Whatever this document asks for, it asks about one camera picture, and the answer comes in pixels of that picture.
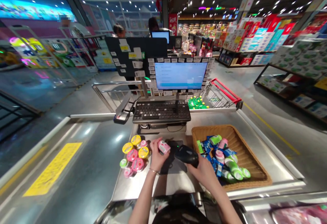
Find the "red cart handle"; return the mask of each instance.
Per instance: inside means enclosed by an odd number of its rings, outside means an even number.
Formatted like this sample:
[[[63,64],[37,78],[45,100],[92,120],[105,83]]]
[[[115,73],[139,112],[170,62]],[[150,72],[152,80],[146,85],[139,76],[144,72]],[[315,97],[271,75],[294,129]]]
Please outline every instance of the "red cart handle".
[[[228,92],[220,88],[215,81],[217,81],[224,89],[226,89]],[[221,81],[219,81],[217,78],[212,79],[211,81],[212,85],[215,85],[219,90],[221,90],[234,104],[237,104],[242,99],[238,97],[236,94],[234,94],[229,88],[227,88]]]

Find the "wicker basket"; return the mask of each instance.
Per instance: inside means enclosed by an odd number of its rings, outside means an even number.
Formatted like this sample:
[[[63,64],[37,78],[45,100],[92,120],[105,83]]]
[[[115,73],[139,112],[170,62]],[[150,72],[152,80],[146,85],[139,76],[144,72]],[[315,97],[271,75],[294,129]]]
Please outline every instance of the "wicker basket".
[[[238,183],[227,183],[224,188],[226,191],[234,191],[244,188],[256,188],[272,185],[272,180],[267,171],[263,168],[248,144],[244,141],[240,133],[232,125],[218,125],[206,127],[194,127],[192,129],[193,147],[199,152],[197,140],[204,141],[207,136],[221,135],[228,140],[228,147],[237,152],[238,165],[246,168],[251,173],[251,178]]]

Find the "red banner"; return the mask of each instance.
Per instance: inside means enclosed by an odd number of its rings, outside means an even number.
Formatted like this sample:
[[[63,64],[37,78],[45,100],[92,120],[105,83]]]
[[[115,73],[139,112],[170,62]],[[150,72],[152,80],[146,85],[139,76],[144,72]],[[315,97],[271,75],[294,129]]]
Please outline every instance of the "red banner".
[[[173,31],[173,35],[177,35],[177,14],[169,14],[169,29]]]

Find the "keyboard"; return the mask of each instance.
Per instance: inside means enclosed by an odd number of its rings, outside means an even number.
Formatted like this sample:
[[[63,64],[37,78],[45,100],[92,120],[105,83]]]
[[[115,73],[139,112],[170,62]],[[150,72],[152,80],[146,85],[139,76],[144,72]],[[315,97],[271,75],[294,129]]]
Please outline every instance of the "keyboard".
[[[191,121],[188,103],[178,101],[138,101],[135,106],[133,123],[174,123]]]

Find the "barcode scanner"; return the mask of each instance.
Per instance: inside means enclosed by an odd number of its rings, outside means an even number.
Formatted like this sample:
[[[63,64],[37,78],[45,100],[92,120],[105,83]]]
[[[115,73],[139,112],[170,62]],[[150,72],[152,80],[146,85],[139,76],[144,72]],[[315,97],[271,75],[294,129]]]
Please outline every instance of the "barcode scanner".
[[[183,163],[187,163],[192,165],[194,168],[197,168],[199,165],[199,155],[192,148],[181,145],[178,147],[175,152],[175,158],[182,161]]]

